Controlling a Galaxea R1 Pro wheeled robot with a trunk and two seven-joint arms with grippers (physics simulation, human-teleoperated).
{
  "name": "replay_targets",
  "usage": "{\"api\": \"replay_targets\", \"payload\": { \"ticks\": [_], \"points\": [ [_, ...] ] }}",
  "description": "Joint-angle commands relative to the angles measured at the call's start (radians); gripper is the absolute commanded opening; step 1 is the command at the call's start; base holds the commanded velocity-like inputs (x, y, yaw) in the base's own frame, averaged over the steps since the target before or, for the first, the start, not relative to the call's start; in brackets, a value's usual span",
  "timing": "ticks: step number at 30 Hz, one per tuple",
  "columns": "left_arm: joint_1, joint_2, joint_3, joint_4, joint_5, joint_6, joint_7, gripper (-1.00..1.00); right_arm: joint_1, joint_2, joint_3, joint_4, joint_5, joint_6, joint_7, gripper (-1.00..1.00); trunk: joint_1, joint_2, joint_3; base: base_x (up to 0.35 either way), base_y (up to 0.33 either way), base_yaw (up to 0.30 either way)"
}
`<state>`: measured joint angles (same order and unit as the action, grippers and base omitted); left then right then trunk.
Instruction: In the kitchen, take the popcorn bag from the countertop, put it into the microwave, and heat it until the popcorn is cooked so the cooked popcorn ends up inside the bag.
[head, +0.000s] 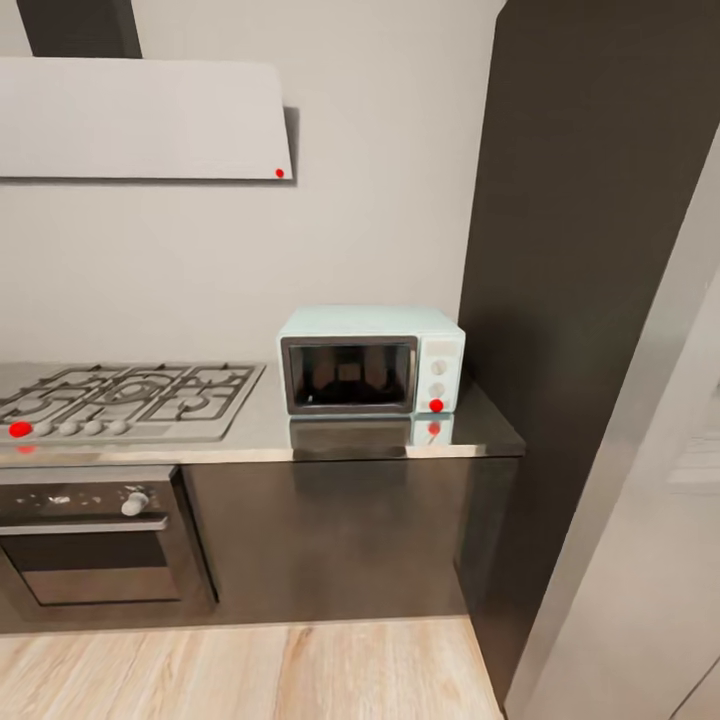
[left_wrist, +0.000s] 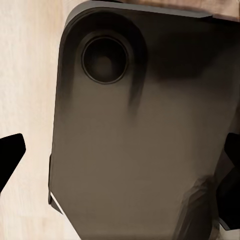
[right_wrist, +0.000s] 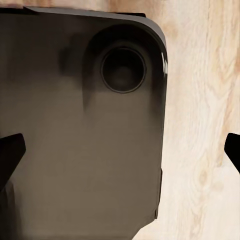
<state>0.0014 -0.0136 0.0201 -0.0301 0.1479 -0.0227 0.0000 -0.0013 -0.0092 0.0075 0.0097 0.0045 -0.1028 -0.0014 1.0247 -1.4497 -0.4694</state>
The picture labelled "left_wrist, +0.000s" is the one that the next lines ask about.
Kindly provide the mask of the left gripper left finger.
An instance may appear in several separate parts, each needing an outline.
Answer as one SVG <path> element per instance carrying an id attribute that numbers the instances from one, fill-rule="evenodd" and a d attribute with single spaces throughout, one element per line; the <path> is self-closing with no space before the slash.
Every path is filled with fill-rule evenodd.
<path id="1" fill-rule="evenodd" d="M 26 152 L 21 133 L 0 139 L 0 193 Z"/>

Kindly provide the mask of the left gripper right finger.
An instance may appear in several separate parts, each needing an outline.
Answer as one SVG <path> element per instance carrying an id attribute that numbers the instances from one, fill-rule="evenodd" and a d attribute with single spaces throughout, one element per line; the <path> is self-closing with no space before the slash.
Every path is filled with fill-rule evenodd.
<path id="1" fill-rule="evenodd" d="M 227 135 L 224 151 L 240 173 L 240 135 L 229 133 Z"/>

